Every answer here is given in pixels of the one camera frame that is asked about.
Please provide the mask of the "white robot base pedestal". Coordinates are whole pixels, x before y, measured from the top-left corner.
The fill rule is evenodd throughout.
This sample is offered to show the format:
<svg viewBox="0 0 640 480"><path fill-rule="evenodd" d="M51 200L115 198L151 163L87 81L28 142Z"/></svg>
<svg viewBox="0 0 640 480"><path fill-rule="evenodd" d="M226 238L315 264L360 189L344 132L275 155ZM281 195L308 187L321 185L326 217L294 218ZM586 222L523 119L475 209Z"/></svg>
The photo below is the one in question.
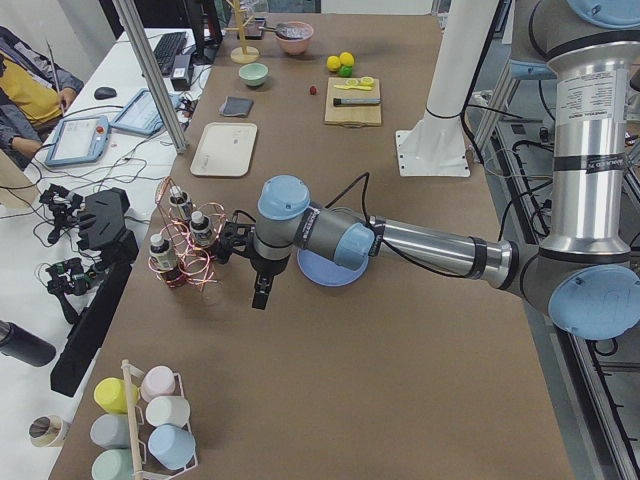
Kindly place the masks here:
<svg viewBox="0 0 640 480"><path fill-rule="evenodd" d="M468 177L463 110L485 42L492 36L499 3L451 3L425 113L410 130L396 132L403 177Z"/></svg>

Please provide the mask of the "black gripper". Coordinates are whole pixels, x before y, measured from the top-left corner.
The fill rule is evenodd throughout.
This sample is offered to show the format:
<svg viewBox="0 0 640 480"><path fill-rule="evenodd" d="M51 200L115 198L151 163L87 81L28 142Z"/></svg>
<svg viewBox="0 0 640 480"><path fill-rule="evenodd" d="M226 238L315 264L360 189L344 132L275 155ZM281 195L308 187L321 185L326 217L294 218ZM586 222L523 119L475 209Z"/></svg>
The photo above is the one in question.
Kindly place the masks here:
<svg viewBox="0 0 640 480"><path fill-rule="evenodd" d="M274 278L286 269L287 258L271 260L254 254L250 263L256 272L252 307L264 310L267 305L267 289L272 288Z"/></svg>

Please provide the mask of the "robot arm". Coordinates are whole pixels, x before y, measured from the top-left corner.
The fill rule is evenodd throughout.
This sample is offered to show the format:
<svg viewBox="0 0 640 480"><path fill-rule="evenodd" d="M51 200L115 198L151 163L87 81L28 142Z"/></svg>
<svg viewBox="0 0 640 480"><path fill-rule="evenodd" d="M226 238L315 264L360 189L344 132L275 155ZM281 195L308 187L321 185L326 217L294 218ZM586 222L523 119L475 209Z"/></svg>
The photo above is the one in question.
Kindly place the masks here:
<svg viewBox="0 0 640 480"><path fill-rule="evenodd" d="M301 178L311 197L325 203L362 172L371 175L366 207L371 214L459 234L464 240L494 238L493 204L480 167L463 178L403 177L394 157L393 133L413 122L432 78L440 33L426 16L308 14L315 35L300 56L265 47L271 78L256 96L253 119L259 133L249 175L228 195L237 208L252 206L271 177ZM381 80L379 127L343 128L323 121L324 100L310 85L327 83L324 58L346 49L361 72ZM364 276L342 288L308 280L296 264L275 283L264 309L251 307L249 271L229 271L222 315L252 328L284 332L323 326L338 331L348 323L375 329L423 318L451 323L468 334L504 326L518 304L509 294L469 279L449 279L413 266L385 251L370 261Z"/></svg>

